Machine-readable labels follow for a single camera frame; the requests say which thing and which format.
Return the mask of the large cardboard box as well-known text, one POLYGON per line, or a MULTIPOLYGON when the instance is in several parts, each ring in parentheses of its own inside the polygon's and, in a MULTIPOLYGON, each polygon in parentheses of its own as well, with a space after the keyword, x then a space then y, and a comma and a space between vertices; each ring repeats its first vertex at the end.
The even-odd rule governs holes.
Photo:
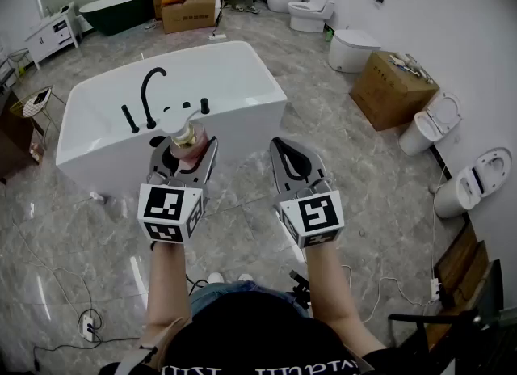
POLYGON ((186 0, 162 6, 162 25, 166 34, 214 27, 221 12, 221 0, 186 0))

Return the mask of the white power strip with plugs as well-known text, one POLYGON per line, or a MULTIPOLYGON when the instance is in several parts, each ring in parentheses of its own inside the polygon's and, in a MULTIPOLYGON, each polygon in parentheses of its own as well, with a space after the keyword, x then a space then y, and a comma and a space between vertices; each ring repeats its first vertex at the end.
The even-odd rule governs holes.
POLYGON ((83 314, 80 315, 78 321, 78 330, 80 336, 89 343, 94 342, 94 326, 95 320, 90 310, 85 311, 83 314))

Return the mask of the person's right forearm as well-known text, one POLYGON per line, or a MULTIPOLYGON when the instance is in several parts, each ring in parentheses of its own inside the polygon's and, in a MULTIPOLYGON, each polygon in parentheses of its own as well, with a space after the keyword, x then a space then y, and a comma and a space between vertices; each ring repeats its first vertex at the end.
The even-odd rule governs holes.
POLYGON ((362 323, 334 242, 305 250, 313 316, 358 356, 385 348, 362 323))

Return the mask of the white toilet with closed lid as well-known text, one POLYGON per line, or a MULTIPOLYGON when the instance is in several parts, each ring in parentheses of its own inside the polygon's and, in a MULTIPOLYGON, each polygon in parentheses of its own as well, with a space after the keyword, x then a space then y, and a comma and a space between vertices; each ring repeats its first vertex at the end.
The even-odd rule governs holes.
POLYGON ((380 42, 365 31, 336 30, 330 42, 329 65, 342 73, 357 74, 365 67, 370 54, 380 49, 380 42))

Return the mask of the white bathtub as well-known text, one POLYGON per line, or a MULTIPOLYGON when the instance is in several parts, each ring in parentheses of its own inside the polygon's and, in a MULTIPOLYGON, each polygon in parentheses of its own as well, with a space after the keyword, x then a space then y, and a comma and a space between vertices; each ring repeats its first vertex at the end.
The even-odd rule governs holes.
POLYGON ((285 93, 249 44, 228 41, 133 62, 77 84, 65 107, 56 166, 88 192, 134 192, 149 173, 149 141, 166 136, 163 109, 182 109, 186 101, 198 107, 202 98, 208 98, 210 112, 197 120, 217 138, 219 161, 267 150, 280 134, 285 93), (149 81, 147 99, 157 125, 147 129, 141 84, 155 67, 167 75, 155 74, 149 81), (138 133, 132 133, 122 105, 138 133))

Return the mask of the person's denim shorts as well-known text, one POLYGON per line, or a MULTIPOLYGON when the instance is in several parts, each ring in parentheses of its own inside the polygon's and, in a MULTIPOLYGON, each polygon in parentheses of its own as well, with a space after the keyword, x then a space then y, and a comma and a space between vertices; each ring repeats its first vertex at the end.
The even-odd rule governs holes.
POLYGON ((232 283, 216 282, 197 289, 191 296, 191 316, 196 320, 198 316, 206 314, 214 304, 229 301, 230 306, 236 306, 241 312, 246 308, 266 312, 272 309, 279 311, 281 307, 288 307, 297 315, 308 318, 309 312, 296 300, 294 293, 269 289, 256 284, 252 280, 238 280, 232 283))

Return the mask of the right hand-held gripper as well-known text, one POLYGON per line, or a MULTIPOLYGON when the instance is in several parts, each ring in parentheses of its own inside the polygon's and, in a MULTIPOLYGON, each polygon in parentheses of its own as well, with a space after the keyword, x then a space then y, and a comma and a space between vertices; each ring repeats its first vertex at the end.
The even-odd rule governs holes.
POLYGON ((286 137, 270 143, 276 187, 275 209, 300 249, 337 239, 344 227, 340 193, 333 190, 320 156, 286 137))

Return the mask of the black metal chair frame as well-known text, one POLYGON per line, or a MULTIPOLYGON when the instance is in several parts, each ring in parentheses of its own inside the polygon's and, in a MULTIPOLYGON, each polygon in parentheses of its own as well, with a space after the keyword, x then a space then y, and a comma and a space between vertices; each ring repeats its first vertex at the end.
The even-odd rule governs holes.
POLYGON ((414 362, 414 375, 502 375, 515 357, 515 331, 503 318, 502 272, 490 263, 471 302, 436 316, 390 314, 389 323, 411 323, 416 331, 400 345, 414 362))

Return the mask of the dark wooden cabinet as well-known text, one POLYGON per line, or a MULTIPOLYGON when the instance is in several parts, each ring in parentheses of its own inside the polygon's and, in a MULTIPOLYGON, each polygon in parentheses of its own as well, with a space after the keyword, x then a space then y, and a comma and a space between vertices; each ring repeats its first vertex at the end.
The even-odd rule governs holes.
POLYGON ((3 185, 19 169, 36 164, 29 152, 32 136, 44 132, 32 118, 24 119, 10 111, 18 100, 12 88, 0 94, 0 183, 3 185))

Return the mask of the black hand shower wand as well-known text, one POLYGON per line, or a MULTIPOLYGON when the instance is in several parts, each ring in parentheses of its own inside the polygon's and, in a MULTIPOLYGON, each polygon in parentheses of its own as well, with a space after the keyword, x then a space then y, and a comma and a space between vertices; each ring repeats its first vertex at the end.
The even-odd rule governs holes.
POLYGON ((128 107, 126 105, 121 106, 121 110, 124 114, 124 117, 126 118, 128 124, 130 125, 130 128, 132 130, 132 133, 138 133, 140 128, 137 126, 135 120, 133 119, 130 111, 128 110, 128 107))

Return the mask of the wooden bench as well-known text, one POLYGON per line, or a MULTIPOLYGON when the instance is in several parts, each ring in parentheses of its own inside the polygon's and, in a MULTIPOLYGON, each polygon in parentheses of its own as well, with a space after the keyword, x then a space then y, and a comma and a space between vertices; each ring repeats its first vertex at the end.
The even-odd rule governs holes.
POLYGON ((441 284, 438 315, 455 317, 473 310, 481 299, 491 268, 485 242, 477 239, 468 223, 435 266, 441 284))

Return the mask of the white toilet with tank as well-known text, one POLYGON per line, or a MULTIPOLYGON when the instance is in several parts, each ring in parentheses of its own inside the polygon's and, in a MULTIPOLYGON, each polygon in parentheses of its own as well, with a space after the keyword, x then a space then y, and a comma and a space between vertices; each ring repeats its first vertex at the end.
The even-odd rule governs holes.
POLYGON ((334 0, 289 2, 290 28, 299 32, 321 33, 325 21, 334 13, 334 0))

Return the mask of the pink bottle with white cap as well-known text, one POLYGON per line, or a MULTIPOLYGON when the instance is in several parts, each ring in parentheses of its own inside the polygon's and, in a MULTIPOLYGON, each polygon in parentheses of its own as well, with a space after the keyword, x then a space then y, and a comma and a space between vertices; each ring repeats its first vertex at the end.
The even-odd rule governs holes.
POLYGON ((197 120, 201 107, 167 110, 161 119, 161 129, 166 134, 165 149, 160 160, 172 170, 173 159, 192 168, 208 144, 204 125, 197 120))

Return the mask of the black curved faucet spout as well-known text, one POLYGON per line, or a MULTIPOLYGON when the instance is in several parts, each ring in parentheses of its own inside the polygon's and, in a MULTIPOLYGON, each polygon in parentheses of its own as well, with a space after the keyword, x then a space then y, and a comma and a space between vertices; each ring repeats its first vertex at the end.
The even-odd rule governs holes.
POLYGON ((167 72, 162 67, 155 67, 152 68, 144 77, 144 80, 141 84, 141 102, 145 111, 145 117, 146 117, 146 127, 147 129, 154 129, 157 125, 156 121, 151 115, 150 108, 149 108, 149 101, 147 99, 147 88, 150 79, 155 75, 160 74, 161 76, 166 76, 167 72))

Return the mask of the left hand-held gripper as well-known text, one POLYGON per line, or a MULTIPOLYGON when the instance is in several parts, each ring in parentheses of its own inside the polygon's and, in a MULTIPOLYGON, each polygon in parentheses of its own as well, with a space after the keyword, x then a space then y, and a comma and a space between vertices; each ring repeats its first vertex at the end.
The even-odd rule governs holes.
POLYGON ((207 183, 216 163, 218 140, 212 137, 192 168, 179 168, 170 152, 171 137, 149 141, 153 152, 146 182, 140 187, 137 220, 151 242, 184 244, 205 212, 207 183))

